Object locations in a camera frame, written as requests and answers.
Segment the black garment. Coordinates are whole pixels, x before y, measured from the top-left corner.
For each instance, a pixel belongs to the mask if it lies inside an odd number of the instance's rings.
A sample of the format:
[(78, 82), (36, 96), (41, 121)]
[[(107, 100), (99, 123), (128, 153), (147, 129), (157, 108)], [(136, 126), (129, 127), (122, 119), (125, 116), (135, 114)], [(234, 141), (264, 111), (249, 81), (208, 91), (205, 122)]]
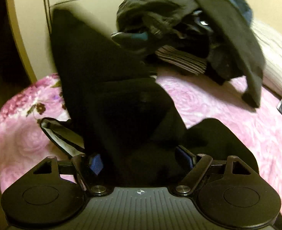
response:
[(52, 12), (51, 49), (71, 122), (84, 140), (86, 167), (115, 186), (172, 186), (191, 170), (178, 149), (215, 160), (234, 155), (258, 171), (251, 151), (219, 120), (187, 128), (169, 94), (133, 54), (67, 9)]

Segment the pile of dark clothes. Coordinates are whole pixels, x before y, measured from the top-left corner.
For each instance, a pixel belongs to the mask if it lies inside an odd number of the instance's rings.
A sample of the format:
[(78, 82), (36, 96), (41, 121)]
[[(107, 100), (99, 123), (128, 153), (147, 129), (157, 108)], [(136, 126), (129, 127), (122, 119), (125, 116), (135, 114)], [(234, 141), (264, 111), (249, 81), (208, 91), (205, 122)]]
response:
[(112, 39), (149, 64), (168, 63), (222, 85), (245, 77), (243, 101), (261, 103), (265, 59), (245, 0), (124, 0)]

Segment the cream wardrobe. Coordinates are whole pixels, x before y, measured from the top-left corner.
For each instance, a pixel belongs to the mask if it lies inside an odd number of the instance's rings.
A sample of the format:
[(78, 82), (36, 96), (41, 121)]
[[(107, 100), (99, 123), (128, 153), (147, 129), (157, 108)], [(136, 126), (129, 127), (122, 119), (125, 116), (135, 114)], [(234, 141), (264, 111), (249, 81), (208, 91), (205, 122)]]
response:
[(117, 31), (117, 10), (124, 0), (7, 0), (17, 50), (32, 83), (55, 72), (49, 34), (56, 7), (72, 8), (93, 20), (106, 35)]

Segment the pink floral blanket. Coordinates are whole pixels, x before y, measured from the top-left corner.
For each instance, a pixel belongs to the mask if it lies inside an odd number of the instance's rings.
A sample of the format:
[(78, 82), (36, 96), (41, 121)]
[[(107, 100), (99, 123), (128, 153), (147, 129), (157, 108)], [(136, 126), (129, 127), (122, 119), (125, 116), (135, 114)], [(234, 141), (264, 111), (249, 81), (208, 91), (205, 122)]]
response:
[[(0, 110), (0, 189), (4, 191), (49, 155), (64, 159), (39, 127), (44, 117), (68, 119), (56, 74), (48, 75), (8, 100)], [(158, 83), (173, 98), (187, 127), (211, 117), (225, 124), (256, 157), (260, 174), (282, 200), (282, 115), (279, 99), (262, 89), (261, 106), (242, 100), (244, 78), (220, 86), (205, 76), (162, 70)]]

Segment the white striped duvet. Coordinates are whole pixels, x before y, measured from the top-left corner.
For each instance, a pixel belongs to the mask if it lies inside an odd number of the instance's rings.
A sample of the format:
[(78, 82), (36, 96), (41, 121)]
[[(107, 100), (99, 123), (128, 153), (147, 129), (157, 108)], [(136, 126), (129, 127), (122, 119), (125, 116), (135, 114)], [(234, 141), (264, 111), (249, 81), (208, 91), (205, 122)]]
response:
[(263, 84), (282, 97), (282, 35), (256, 18), (252, 21), (251, 29), (266, 61)]

